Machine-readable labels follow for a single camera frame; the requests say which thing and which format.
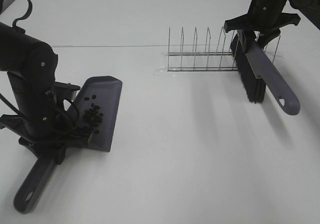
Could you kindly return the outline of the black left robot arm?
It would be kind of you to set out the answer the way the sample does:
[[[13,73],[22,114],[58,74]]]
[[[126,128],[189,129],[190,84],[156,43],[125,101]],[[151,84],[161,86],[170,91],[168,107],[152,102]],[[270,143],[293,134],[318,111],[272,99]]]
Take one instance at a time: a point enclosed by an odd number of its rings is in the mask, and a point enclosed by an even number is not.
[[[17,103],[0,97],[15,112],[2,115],[0,127],[19,135],[33,153],[51,155],[61,164],[67,142],[78,130],[75,100],[81,88],[56,81],[58,55],[49,44],[6,24],[0,33],[0,70],[7,73]]]

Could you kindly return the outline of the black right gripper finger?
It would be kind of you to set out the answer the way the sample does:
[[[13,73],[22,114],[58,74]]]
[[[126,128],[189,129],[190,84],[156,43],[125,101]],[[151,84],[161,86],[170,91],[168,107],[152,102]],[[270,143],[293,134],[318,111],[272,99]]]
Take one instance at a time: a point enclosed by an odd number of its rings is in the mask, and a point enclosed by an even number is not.
[[[263,49],[271,40],[281,33],[280,28],[287,25],[297,26],[301,18],[298,14],[257,12],[256,25],[259,27],[259,38],[257,44]]]
[[[225,20],[224,31],[228,33],[229,31],[233,30],[253,30],[253,26],[249,22],[248,14],[244,14],[230,20]]]

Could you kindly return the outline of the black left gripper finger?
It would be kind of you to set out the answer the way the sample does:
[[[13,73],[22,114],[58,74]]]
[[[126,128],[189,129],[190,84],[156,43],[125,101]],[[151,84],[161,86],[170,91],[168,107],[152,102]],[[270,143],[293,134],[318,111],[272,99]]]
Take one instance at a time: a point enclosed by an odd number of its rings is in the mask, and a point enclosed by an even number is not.
[[[92,137],[92,132],[87,132],[83,130],[78,130],[76,132],[71,132],[66,136],[65,142],[67,148],[86,148],[89,149],[89,141]]]
[[[20,136],[19,144],[30,150],[37,158],[42,155],[52,155],[56,164],[61,164],[66,154],[67,142],[63,139],[52,139],[46,137],[43,140],[36,140],[30,137],[23,123],[23,119],[18,115],[2,115],[0,117],[0,128],[7,128]]]

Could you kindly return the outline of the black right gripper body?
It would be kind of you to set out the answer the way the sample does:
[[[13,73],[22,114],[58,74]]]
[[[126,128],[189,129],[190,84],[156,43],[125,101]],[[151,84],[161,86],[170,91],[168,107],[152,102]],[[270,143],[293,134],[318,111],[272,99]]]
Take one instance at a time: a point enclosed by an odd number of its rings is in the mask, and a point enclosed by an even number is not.
[[[287,0],[251,0],[247,13],[247,29],[253,31],[275,30],[287,25],[282,11]]]

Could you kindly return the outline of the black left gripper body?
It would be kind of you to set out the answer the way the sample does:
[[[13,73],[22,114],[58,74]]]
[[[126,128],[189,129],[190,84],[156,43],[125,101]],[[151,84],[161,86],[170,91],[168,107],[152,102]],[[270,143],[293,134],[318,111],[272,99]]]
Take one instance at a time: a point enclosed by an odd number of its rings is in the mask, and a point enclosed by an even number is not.
[[[18,142],[28,149],[68,136],[75,129],[75,120],[66,112],[60,99],[16,98],[16,102],[24,124]]]

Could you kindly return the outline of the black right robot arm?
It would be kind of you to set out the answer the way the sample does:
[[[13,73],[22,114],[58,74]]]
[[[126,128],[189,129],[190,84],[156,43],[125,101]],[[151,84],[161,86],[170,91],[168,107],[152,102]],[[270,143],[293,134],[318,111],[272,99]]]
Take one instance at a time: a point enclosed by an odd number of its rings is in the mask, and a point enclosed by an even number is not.
[[[280,35],[280,28],[299,24],[301,18],[298,14],[283,12],[287,2],[293,9],[300,11],[315,27],[320,27],[320,0],[251,0],[246,14],[225,21],[224,31],[244,32],[247,36],[242,43],[243,47],[249,45],[248,38],[253,38],[255,31],[260,32],[257,44],[264,48]]]

